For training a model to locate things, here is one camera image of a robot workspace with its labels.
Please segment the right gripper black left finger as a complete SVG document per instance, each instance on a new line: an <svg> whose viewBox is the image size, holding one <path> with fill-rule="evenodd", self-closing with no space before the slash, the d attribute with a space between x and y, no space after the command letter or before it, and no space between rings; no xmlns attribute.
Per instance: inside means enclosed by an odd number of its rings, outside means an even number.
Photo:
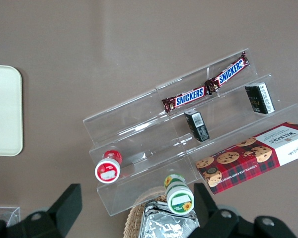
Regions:
<svg viewBox="0 0 298 238"><path fill-rule="evenodd" d="M81 211L81 185L73 183L47 211L34 212L10 227L0 220L0 238L64 238Z"/></svg>

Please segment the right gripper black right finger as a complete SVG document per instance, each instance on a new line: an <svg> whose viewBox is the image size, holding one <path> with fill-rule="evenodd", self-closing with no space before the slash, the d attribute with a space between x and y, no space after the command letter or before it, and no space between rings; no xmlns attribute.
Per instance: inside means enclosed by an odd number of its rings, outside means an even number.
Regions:
<svg viewBox="0 0 298 238"><path fill-rule="evenodd" d="M194 210L200 226L190 238L295 238L280 219L258 216L251 223L229 209L215 204L206 186L194 184Z"/></svg>

